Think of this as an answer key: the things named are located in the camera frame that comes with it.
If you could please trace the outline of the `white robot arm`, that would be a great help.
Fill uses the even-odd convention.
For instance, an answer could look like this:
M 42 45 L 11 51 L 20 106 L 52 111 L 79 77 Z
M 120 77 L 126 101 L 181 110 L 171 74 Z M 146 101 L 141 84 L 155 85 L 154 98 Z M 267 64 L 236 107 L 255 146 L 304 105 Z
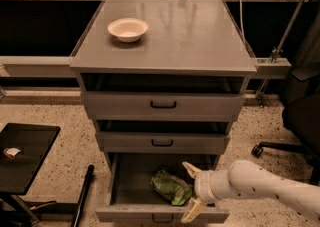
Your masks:
M 320 187 L 285 179 L 247 160 L 237 160 L 225 170 L 201 170 L 183 162 L 194 179 L 191 198 L 181 221 L 190 223 L 209 204 L 224 199 L 271 198 L 318 222 Z

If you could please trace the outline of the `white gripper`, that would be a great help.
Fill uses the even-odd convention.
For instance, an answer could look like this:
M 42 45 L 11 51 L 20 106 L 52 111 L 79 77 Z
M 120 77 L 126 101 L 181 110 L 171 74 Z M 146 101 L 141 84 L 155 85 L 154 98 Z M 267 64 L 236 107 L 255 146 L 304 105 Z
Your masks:
M 207 204 L 213 204 L 219 201 L 214 193 L 213 185 L 213 181 L 217 175 L 215 171 L 202 171 L 188 162 L 183 162 L 182 165 L 190 177 L 195 179 L 194 192 L 197 198 L 191 198 L 189 200 L 187 209 L 181 219 L 182 223 L 191 223 L 207 208 Z

